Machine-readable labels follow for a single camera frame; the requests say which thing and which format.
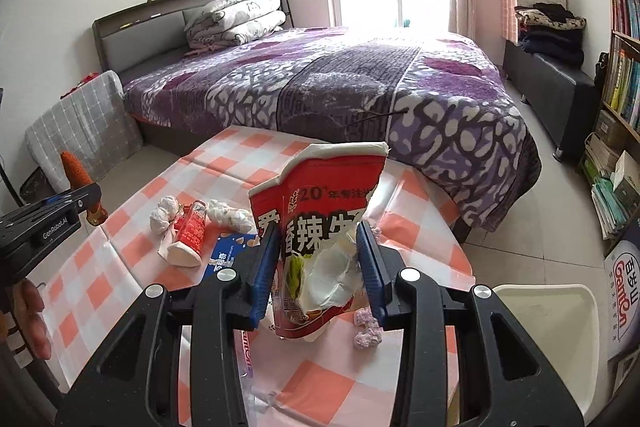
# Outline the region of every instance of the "grey checkered fabric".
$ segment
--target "grey checkered fabric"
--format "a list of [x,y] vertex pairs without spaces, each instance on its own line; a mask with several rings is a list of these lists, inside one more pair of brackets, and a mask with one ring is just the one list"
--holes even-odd
[[142,147],[138,126],[122,104],[118,75],[107,71],[66,96],[25,133],[34,161],[58,192],[69,182],[60,153],[71,151],[94,181]]

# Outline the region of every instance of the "torn snack bag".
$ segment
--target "torn snack bag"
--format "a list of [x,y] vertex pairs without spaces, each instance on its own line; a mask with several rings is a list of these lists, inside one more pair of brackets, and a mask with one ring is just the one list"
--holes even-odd
[[273,283],[275,333],[297,339],[350,309],[362,288],[357,224],[378,185],[384,142],[312,144],[249,191],[258,234],[282,233]]
[[178,213],[158,248],[167,263],[185,268],[202,265],[206,209],[202,201],[194,201]]

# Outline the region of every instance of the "human hand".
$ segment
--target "human hand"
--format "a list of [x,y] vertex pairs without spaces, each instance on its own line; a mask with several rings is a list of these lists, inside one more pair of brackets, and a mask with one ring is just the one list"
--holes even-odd
[[[18,322],[22,334],[31,346],[31,351],[39,359],[51,358],[51,343],[47,338],[47,327],[40,312],[44,309],[44,302],[40,292],[34,284],[24,279],[17,283],[14,291],[14,317]],[[4,315],[0,313],[0,343],[3,343],[9,333]]]

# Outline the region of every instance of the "bed frame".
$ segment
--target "bed frame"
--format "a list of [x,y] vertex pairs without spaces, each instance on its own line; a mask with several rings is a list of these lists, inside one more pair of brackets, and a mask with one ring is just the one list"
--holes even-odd
[[[94,22],[95,47],[103,71],[113,70],[123,84],[189,51],[184,25],[213,0],[148,0]],[[210,136],[139,121],[145,143],[185,156]]]

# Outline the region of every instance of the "black leather bench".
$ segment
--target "black leather bench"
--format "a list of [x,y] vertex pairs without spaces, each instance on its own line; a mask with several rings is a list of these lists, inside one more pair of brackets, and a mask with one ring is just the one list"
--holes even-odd
[[510,41],[503,68],[555,142],[554,158],[578,159],[600,106],[593,79],[555,58],[527,54]]

